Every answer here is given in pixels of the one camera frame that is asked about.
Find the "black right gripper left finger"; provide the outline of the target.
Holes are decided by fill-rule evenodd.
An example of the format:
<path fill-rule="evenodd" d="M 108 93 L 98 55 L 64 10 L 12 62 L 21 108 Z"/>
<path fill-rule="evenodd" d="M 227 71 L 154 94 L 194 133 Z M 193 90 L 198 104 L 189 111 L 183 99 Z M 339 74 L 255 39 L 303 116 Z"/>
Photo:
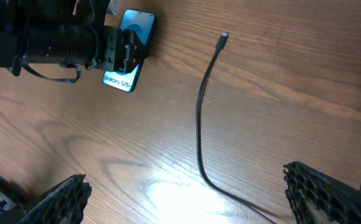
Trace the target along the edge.
<path fill-rule="evenodd" d="M 20 224 L 80 224 L 83 211 L 91 195 L 91 186 L 84 182 L 85 174 L 77 174 L 58 184 L 33 209 L 26 213 Z"/>

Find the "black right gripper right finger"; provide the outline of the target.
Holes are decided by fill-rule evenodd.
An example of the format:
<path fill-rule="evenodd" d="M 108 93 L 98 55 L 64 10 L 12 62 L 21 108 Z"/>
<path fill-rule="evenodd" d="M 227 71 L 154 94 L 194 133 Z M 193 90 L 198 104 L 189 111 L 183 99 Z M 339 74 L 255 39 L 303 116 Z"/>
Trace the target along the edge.
<path fill-rule="evenodd" d="M 360 223 L 361 192 L 301 162 L 283 166 L 297 223 Z"/>

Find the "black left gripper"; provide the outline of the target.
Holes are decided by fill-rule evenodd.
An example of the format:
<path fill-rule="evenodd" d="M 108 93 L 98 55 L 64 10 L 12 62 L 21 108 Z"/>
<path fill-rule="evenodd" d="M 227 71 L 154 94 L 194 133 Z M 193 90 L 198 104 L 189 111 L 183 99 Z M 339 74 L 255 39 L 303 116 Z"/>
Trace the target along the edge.
<path fill-rule="evenodd" d="M 144 36 L 134 30 L 104 26 L 101 44 L 98 68 L 107 72 L 130 73 L 149 55 Z"/>

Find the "blue Galaxy smartphone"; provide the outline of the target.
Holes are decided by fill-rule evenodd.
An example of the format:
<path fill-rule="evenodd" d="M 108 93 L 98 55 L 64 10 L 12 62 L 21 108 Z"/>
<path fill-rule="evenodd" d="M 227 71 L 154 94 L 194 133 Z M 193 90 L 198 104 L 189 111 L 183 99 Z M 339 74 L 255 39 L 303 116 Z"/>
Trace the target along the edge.
<path fill-rule="evenodd" d="M 155 14 L 127 9 L 121 20 L 120 29 L 125 34 L 122 40 L 124 70 L 105 72 L 105 85 L 131 93 L 138 82 L 144 60 L 149 55 L 149 44 L 155 30 Z"/>

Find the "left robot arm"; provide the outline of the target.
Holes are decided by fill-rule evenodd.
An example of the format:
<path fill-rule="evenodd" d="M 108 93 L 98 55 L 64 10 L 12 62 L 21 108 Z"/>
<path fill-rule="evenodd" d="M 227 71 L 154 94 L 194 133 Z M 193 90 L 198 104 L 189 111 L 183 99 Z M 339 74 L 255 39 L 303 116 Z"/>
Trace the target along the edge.
<path fill-rule="evenodd" d="M 148 56 L 136 32 L 105 25 L 108 1 L 0 0 L 0 68 L 32 63 L 130 73 Z"/>

